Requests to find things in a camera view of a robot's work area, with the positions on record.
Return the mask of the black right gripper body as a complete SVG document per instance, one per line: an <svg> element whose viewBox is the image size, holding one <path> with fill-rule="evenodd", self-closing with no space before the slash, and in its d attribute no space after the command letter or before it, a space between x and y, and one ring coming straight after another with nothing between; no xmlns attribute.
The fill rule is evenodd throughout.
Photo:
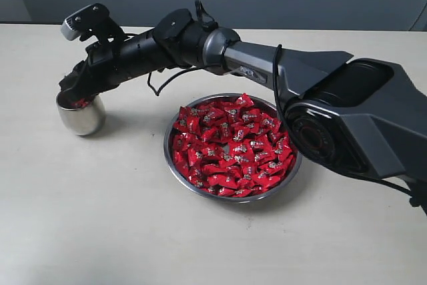
<svg viewBox="0 0 427 285"><path fill-rule="evenodd" d="M92 44L87 58L66 78L77 78L83 98L118 87L121 83L173 67L173 59L155 42L151 30L119 44Z"/></svg>

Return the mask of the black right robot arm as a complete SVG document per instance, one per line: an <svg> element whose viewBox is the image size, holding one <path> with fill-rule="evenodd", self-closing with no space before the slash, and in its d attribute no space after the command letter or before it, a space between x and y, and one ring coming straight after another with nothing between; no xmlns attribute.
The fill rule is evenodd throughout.
<svg viewBox="0 0 427 285"><path fill-rule="evenodd" d="M426 96L401 65L244 42L200 1L194 12L175 10L139 35L128 35L95 3L66 17L61 33L70 41L96 38L60 81L69 103L164 69L245 77L273 91L280 120L308 159L384 186L400 178L410 204L426 207Z"/></svg>

